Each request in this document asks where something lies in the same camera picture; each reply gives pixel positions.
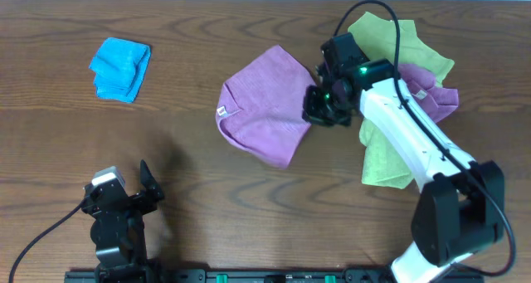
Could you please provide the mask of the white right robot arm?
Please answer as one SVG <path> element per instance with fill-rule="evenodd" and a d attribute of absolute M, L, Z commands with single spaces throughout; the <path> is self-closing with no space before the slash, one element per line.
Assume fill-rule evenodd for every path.
<path fill-rule="evenodd" d="M 435 282 L 449 271 L 487 276 L 462 261 L 514 236 L 504 214 L 504 175 L 477 163 L 437 127 L 433 101 L 454 100 L 429 71 L 388 60 L 325 62 L 304 98 L 306 120 L 348 126 L 357 111 L 389 140 L 420 190 L 412 244 L 390 265 L 395 282 Z"/>

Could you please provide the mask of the green cloth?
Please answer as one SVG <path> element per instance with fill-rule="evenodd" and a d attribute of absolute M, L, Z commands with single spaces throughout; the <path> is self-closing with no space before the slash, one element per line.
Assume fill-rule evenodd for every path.
<path fill-rule="evenodd" d="M 362 173 L 363 184 L 404 189 L 413 181 L 411 170 L 373 122 L 363 120 L 359 139 L 366 147 Z"/>
<path fill-rule="evenodd" d="M 399 20 L 398 24 L 400 28 L 398 62 L 415 64 L 430 71 L 436 77 L 436 86 L 442 87 L 442 81 L 455 62 L 426 45 L 417 36 L 413 20 Z M 370 12 L 365 12 L 348 28 L 348 31 L 370 61 L 385 58 L 393 62 L 396 28 L 392 20 L 384 20 Z"/>

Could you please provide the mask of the purple microfiber cloth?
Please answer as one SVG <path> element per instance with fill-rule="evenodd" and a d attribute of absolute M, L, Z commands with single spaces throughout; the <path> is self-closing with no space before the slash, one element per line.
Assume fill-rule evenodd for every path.
<path fill-rule="evenodd" d="M 302 118 L 307 69 L 273 46 L 226 80 L 216 109 L 222 136 L 234 147 L 277 168 L 287 168 L 310 128 Z"/>

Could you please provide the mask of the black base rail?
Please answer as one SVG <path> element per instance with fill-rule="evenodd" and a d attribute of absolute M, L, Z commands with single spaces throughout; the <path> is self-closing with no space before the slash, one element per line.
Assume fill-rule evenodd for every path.
<path fill-rule="evenodd" d="M 100 273 L 99 282 L 158 283 L 395 283 L 385 268 L 351 268 L 345 271 L 205 271 L 176 270 L 161 275 L 110 277 Z"/>

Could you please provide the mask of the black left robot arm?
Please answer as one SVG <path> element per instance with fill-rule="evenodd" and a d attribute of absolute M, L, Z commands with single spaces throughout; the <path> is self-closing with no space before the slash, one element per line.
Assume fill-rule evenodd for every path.
<path fill-rule="evenodd" d="M 100 264 L 96 282 L 160 282 L 160 267 L 148 259 L 143 216 L 158 209 L 164 192 L 145 161 L 139 164 L 142 190 L 125 191 L 120 171 L 111 166 L 95 173 L 84 186 L 81 211 L 95 221 L 90 238 Z"/>

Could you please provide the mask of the upper green cloth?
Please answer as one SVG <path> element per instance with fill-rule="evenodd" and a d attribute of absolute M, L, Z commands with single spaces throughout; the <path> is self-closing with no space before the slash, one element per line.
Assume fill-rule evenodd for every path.
<path fill-rule="evenodd" d="M 417 36 L 413 20 L 399 20 L 398 24 L 400 28 L 398 62 L 415 64 L 430 71 L 436 77 L 436 86 L 442 87 L 442 81 L 455 62 L 426 45 Z M 392 20 L 384 20 L 370 12 L 365 12 L 348 28 L 348 31 L 370 61 L 385 58 L 393 62 L 396 28 Z"/>

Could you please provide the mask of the lower green cloth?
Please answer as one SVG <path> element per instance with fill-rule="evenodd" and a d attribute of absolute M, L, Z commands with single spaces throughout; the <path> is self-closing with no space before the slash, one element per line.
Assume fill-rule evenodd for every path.
<path fill-rule="evenodd" d="M 359 139 L 366 147 L 362 173 L 363 184 L 404 189 L 413 181 L 411 170 L 373 122 L 363 120 Z"/>

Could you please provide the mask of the folded blue cloth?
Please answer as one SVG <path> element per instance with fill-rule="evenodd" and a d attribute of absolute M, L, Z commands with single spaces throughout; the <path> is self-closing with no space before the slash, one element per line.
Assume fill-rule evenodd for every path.
<path fill-rule="evenodd" d="M 150 46 L 115 37 L 107 38 L 89 68 L 95 73 L 96 96 L 133 103 L 143 84 L 151 57 Z"/>

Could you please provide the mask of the crumpled purple cloth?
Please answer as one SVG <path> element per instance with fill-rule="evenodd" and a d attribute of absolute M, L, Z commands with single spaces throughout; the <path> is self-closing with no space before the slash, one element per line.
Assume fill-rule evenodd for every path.
<path fill-rule="evenodd" d="M 457 89 L 437 87 L 435 75 L 417 65 L 399 64 L 397 69 L 414 100 L 435 123 L 457 110 Z"/>

